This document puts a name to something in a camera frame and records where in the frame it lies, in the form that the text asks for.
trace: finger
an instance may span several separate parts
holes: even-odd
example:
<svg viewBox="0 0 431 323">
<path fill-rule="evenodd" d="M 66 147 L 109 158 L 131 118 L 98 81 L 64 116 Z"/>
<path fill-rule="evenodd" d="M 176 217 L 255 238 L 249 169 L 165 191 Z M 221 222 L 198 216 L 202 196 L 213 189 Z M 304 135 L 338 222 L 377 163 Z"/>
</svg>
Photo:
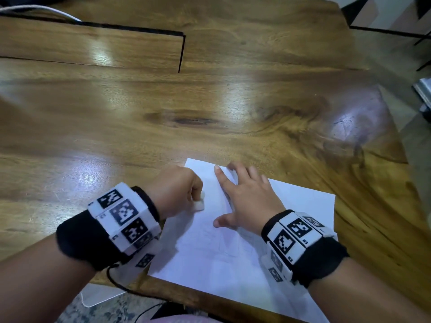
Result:
<svg viewBox="0 0 431 323">
<path fill-rule="evenodd" d="M 197 174 L 194 173 L 193 185 L 191 186 L 191 197 L 193 198 L 194 201 L 200 201 L 202 187 L 203 187 L 202 180 L 197 176 Z"/>
<path fill-rule="evenodd" d="M 235 220 L 235 213 L 228 213 L 223 214 L 222 216 L 219 216 L 216 218 L 213 222 L 214 228 L 220 228 L 220 227 L 236 227 L 237 223 Z"/>
<path fill-rule="evenodd" d="M 223 190 L 230 195 L 232 192 L 232 189 L 235 187 L 234 183 L 231 182 L 228 177 L 224 174 L 222 169 L 218 166 L 214 166 L 214 173 L 217 177 L 218 182 L 220 183 L 220 186 L 222 186 Z"/>
<path fill-rule="evenodd" d="M 247 172 L 248 172 L 251 179 L 262 182 L 262 178 L 254 166 L 248 167 Z"/>
<path fill-rule="evenodd" d="M 264 184 L 266 184 L 266 185 L 271 185 L 271 184 L 269 183 L 269 180 L 268 180 L 268 178 L 266 177 L 266 175 L 262 174 L 262 175 L 261 175 L 261 177 L 262 177 L 262 182 L 263 182 Z"/>
<path fill-rule="evenodd" d="M 228 164 L 228 168 L 237 172 L 238 183 L 245 183 L 247 180 L 250 180 L 250 175 L 242 162 L 232 161 Z"/>
</svg>

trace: white paper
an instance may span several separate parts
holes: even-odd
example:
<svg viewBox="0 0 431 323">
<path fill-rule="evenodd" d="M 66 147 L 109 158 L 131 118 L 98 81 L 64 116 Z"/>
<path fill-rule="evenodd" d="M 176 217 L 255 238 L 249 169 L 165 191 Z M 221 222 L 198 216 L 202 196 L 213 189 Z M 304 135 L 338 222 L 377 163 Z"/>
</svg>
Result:
<svg viewBox="0 0 431 323">
<path fill-rule="evenodd" d="M 231 207 L 214 174 L 214 164 L 187 159 L 185 164 L 203 181 L 205 209 L 195 215 L 181 214 L 166 220 L 149 275 L 244 304 L 311 323 L 328 322 L 307 293 L 288 297 L 261 266 L 266 253 L 260 236 L 239 228 L 214 228 L 218 216 Z M 227 168 L 226 176 L 234 181 Z M 272 188 L 287 209 L 305 212 L 334 228 L 335 195 L 270 179 Z"/>
</svg>

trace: hand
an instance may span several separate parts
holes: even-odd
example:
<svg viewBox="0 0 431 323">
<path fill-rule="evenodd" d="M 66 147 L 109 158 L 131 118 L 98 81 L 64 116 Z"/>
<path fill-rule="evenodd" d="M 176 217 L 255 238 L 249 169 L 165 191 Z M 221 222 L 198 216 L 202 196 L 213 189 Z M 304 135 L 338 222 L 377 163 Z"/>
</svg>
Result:
<svg viewBox="0 0 431 323">
<path fill-rule="evenodd" d="M 214 220 L 214 227 L 242 227 L 260 235 L 264 225 L 284 207 L 264 175 L 255 167 L 245 168 L 241 162 L 231 162 L 228 168 L 238 175 L 238 185 L 232 183 L 218 165 L 215 175 L 223 190 L 234 204 L 235 212 L 224 214 Z"/>
<path fill-rule="evenodd" d="M 149 183 L 145 192 L 156 206 L 160 220 L 190 209 L 192 200 L 200 200 L 202 180 L 189 168 L 168 166 Z"/>
</svg>

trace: wooden table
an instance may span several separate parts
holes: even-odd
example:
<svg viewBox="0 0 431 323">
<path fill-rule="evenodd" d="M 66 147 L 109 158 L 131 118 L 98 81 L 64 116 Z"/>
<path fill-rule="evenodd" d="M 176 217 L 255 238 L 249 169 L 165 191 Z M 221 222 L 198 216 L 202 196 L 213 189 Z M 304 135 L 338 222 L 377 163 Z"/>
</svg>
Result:
<svg viewBox="0 0 431 323">
<path fill-rule="evenodd" d="M 118 181 L 143 184 L 187 157 L 240 159 L 336 194 L 335 230 L 352 257 L 431 308 L 429 229 L 391 115 L 336 4 L 56 7 L 134 28 L 0 17 L 1 258 Z M 184 33 L 180 73 L 183 36 L 136 27 Z M 151 277 L 137 287 L 235 322 L 292 321 Z"/>
</svg>

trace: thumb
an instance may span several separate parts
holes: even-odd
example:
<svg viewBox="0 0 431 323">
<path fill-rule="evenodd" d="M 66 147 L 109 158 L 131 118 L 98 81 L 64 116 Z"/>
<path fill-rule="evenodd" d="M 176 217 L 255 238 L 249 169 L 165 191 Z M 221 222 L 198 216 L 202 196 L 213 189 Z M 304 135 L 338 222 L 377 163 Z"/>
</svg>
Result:
<svg viewBox="0 0 431 323">
<path fill-rule="evenodd" d="M 236 227 L 237 222 L 236 222 L 236 218 L 235 218 L 235 213 L 228 213 L 228 214 L 223 214 L 221 216 L 219 216 L 218 218 L 216 218 L 213 222 L 213 226 L 215 228 L 221 228 L 221 227 Z"/>
</svg>

